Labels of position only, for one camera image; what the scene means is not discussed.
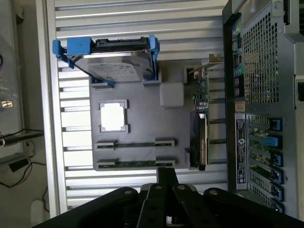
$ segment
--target screw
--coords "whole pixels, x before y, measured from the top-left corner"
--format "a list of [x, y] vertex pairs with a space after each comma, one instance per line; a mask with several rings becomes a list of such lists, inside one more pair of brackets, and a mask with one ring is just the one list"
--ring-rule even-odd
[[211, 190], [211, 191], [210, 191], [210, 194], [212, 194], [212, 195], [218, 195], [218, 191], [216, 191], [216, 190]]
[[178, 186], [177, 188], [178, 188], [179, 190], [185, 190], [185, 189], [186, 189], [186, 187], [183, 186], [183, 185], [180, 185], [180, 186]]

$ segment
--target hard drive label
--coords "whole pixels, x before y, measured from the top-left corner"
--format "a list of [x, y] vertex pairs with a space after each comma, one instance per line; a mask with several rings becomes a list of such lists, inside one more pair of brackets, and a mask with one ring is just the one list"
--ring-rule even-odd
[[246, 129], [245, 120], [236, 120], [236, 145], [237, 145], [237, 183], [246, 183]]

